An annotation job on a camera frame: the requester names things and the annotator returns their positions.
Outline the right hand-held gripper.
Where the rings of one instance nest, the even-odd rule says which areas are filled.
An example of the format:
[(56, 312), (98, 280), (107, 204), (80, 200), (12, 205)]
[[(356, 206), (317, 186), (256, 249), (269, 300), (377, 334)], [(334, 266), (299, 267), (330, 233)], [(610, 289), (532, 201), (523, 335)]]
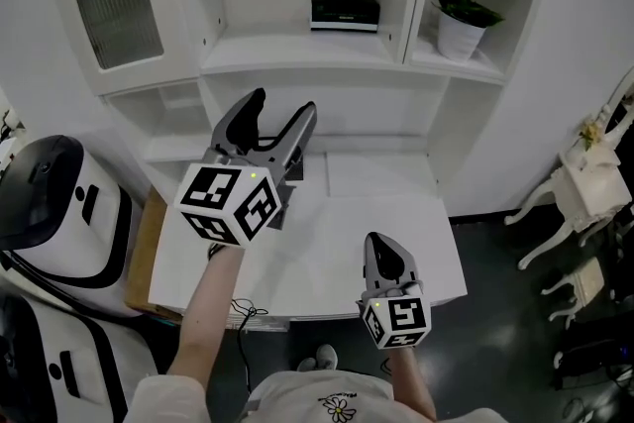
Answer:
[(420, 280), (399, 283), (414, 270), (410, 253), (390, 237), (367, 234), (364, 243), (367, 289), (358, 301), (361, 318), (379, 350), (413, 348), (431, 331), (431, 310)]

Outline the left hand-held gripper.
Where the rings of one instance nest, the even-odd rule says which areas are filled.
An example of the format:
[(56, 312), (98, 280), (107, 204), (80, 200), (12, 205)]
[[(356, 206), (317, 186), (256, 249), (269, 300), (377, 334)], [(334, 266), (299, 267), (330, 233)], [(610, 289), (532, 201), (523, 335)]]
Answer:
[(237, 101), (213, 130), (210, 162), (191, 164), (174, 198), (196, 234), (222, 246), (247, 247), (266, 228), (283, 228), (295, 169), (317, 123), (312, 101), (300, 107), (267, 145), (258, 118), (266, 94), (257, 88)]

